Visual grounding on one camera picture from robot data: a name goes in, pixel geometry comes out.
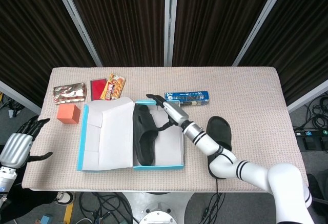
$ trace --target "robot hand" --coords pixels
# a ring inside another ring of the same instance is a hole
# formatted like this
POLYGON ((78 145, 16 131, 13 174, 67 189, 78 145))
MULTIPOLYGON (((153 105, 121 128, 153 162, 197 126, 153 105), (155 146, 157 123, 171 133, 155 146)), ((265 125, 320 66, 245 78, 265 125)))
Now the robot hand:
POLYGON ((37 118, 38 116, 31 118, 20 127, 17 133, 13 133, 0 155, 2 165, 0 169, 0 208, 7 200, 7 194, 17 177, 16 169, 27 162, 45 160, 52 155, 52 152, 48 152, 43 156, 30 156, 35 138, 44 124, 50 120, 48 118, 37 121, 37 118))
POLYGON ((159 95, 147 94, 156 101, 180 126, 184 135, 206 156, 215 156, 210 171, 218 178, 238 178, 248 182, 275 198, 277 223, 314 223, 307 207, 312 202, 309 189, 303 182, 300 171, 292 164, 276 164, 267 169, 252 162, 238 160, 207 134, 175 103, 167 102, 159 95))

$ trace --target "red package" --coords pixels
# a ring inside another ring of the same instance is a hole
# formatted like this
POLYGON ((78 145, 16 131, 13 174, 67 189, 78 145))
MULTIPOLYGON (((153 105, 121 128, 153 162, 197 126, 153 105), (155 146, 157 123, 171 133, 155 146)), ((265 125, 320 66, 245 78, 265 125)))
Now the red package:
POLYGON ((94 79, 91 82, 91 100, 100 100, 100 96, 105 88, 106 79, 94 79))

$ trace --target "white sneaker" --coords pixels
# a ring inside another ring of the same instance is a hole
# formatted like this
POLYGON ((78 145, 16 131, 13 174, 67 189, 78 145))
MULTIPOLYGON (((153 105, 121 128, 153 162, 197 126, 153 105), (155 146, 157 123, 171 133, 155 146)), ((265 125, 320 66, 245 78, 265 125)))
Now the white sneaker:
POLYGON ((57 197, 55 198, 54 202, 58 205, 69 205, 70 203, 74 202, 75 194, 72 192, 58 192, 57 197))

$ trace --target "power strip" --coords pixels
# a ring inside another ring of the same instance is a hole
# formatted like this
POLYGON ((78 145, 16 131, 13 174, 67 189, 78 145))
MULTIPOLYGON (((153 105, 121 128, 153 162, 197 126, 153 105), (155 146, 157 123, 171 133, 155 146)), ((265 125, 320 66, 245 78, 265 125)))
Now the power strip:
POLYGON ((295 132, 300 151, 328 151, 328 131, 295 132))

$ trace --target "silver wrapper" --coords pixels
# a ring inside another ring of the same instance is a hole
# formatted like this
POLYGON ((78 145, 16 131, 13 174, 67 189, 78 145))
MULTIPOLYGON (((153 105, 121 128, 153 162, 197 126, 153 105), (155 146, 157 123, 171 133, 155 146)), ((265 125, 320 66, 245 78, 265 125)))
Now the silver wrapper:
POLYGON ((84 101, 87 96, 87 87, 84 83, 55 87, 53 99, 56 105, 84 101))

